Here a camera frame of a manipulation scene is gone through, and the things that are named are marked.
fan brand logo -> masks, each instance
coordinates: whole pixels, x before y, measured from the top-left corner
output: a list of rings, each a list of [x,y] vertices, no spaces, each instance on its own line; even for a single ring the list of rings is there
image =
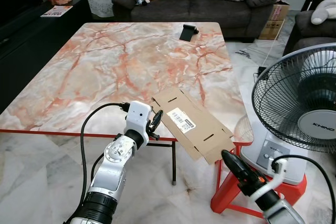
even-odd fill
[[[328,127],[325,127],[325,126],[323,126],[323,125],[320,125],[320,124],[318,124],[318,123],[313,123],[313,125],[314,126],[317,126],[317,127],[321,127],[322,129],[326,129],[326,130],[328,130],[328,131],[334,131],[335,129],[333,129],[333,128],[328,128]]]

red table edge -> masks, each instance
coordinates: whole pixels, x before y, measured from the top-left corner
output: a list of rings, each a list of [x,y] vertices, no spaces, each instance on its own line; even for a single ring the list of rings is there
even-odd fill
[[[25,130],[4,130],[0,129],[0,132],[3,133],[23,133],[23,134],[39,134],[39,135],[56,135],[56,136],[80,136],[80,133],[73,133],[73,132],[54,132],[54,131],[25,131]],[[116,135],[112,134],[95,134],[95,133],[84,133],[84,136],[88,137],[108,137],[114,138]],[[178,142],[176,138],[172,137],[160,137],[159,141],[167,141],[167,142]],[[251,145],[252,142],[233,142],[236,148],[241,146],[248,146]]]

electric fan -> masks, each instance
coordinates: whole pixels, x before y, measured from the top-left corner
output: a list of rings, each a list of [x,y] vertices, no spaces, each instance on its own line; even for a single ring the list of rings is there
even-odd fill
[[[270,157],[335,151],[336,43],[292,52],[265,69],[253,87],[252,105],[262,125],[252,125],[254,142],[241,156],[263,173]],[[285,182],[300,183],[305,170],[305,161],[289,160]]]

dark gray sofa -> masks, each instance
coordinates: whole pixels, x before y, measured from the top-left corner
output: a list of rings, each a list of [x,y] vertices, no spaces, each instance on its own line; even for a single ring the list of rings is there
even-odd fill
[[[295,25],[283,55],[305,47],[336,42],[336,20],[327,19],[321,25],[313,25],[310,21],[313,12],[307,10],[295,16]]]
[[[118,22],[218,22],[225,38],[253,40],[263,29],[276,0],[112,0]]]

book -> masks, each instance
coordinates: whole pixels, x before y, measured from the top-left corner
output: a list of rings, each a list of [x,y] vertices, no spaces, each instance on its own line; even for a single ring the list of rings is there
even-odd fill
[[[69,11],[71,8],[72,5],[70,6],[55,5],[52,9],[41,15],[41,18],[58,18],[61,17],[67,11]]]

